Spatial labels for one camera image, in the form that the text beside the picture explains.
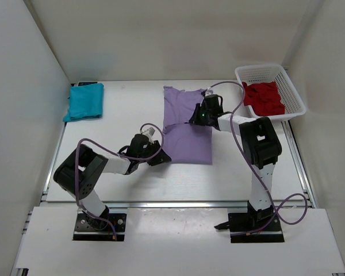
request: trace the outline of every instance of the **folded purple fabric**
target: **folded purple fabric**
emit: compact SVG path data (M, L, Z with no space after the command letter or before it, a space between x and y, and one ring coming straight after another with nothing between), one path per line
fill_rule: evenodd
M173 163L212 164L211 127L186 124L202 92L164 86L163 150Z

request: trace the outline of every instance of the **teal cloth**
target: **teal cloth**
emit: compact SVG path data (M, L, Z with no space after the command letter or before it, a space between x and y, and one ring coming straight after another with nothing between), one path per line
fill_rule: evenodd
M102 117L102 103L104 101L104 85L74 86L70 88L68 113L64 122L80 121Z

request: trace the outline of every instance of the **white backdrop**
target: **white backdrop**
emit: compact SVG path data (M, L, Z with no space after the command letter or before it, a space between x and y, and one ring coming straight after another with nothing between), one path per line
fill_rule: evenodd
M345 262L345 1L325 2L289 74L308 108L297 143Z
M0 0L0 276L39 204L70 84L22 0Z
M232 79L281 64L309 0L32 0L60 65L79 80Z

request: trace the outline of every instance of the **red cloth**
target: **red cloth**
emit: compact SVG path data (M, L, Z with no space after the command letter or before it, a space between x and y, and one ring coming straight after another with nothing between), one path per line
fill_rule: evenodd
M285 105L280 100L275 82L253 83L243 82L246 96L244 105L251 105L258 116L272 116L285 114Z

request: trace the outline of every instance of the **white plastic basket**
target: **white plastic basket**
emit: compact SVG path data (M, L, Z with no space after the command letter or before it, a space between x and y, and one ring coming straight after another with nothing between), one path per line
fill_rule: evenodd
M268 116L270 120L287 121L306 112L305 105L297 90L279 64L242 66L235 69L235 75L239 83L246 82L248 85L260 82L276 82L281 102L285 105L285 114ZM246 107L253 118L261 117L254 113L251 105Z

